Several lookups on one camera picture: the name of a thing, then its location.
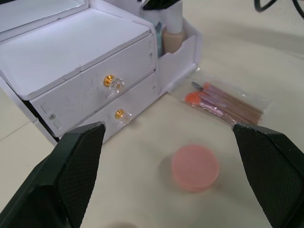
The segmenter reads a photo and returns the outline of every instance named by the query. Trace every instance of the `drawer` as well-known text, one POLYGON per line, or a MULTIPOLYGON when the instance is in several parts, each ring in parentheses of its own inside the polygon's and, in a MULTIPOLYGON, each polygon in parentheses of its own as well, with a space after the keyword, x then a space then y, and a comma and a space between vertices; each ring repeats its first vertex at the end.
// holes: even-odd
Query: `drawer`
POLYGON ((61 136, 119 95, 105 86, 107 76, 123 81, 121 94, 151 73, 155 69, 153 51, 149 35, 30 102, 53 135, 61 136))
POLYGON ((115 117, 118 110, 124 110, 126 114, 129 113, 132 115, 132 118, 134 118, 152 104, 157 99, 157 96, 156 75, 152 74, 109 103, 106 107, 84 120, 79 126, 98 121, 105 122, 105 142, 124 126, 124 124, 115 117))

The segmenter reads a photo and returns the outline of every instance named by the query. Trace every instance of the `pink round sponge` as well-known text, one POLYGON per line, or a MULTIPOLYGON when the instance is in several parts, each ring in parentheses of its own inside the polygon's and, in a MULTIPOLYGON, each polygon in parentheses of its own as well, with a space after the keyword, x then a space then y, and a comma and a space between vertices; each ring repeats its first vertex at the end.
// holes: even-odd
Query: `pink round sponge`
POLYGON ((212 151, 199 145, 181 147, 172 159, 172 175, 184 190, 200 192, 211 187, 219 174, 212 151))

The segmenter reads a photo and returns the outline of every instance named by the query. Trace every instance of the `white table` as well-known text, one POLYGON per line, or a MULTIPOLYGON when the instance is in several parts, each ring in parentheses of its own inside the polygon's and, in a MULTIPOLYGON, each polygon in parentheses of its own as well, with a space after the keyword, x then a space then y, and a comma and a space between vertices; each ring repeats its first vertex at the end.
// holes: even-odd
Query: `white table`
MULTIPOLYGON (((281 2, 258 14, 249 1, 188 0, 184 14, 204 34, 202 71, 272 99, 262 125, 285 133, 304 151, 304 22, 291 2, 281 2)), ((1 94, 0 181, 8 184, 1 188, 0 210, 52 150, 26 118, 16 120, 22 114, 4 97, 1 94), (13 160, 14 154, 19 159, 13 160)), ((103 146, 82 227, 123 224, 271 227, 246 179, 231 129, 169 95, 103 146), (189 143, 209 147, 220 163, 214 187, 201 194, 182 192, 170 176, 170 157, 189 143)))

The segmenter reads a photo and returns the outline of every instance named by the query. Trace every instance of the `plastic bag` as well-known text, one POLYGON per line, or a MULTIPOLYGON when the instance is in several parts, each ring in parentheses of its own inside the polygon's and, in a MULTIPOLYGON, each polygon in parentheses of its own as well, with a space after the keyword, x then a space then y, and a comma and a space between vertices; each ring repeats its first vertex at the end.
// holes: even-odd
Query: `plastic bag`
POLYGON ((223 80, 205 77, 197 70, 171 94, 196 109, 222 119, 230 126, 236 122, 258 125, 271 101, 244 92, 223 80))

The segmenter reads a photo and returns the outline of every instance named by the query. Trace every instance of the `gold drawer knob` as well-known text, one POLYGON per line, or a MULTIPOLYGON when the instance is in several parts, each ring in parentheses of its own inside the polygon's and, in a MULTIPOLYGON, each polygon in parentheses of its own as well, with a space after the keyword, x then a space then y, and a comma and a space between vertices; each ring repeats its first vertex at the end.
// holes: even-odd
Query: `gold drawer knob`
POLYGON ((132 120, 132 115, 126 113, 123 109, 118 109, 115 113, 115 118, 119 120, 121 124, 127 125, 132 120))
POLYGON ((108 75, 104 78, 104 86, 108 87, 113 92, 119 93, 123 89, 124 82, 121 78, 108 75))

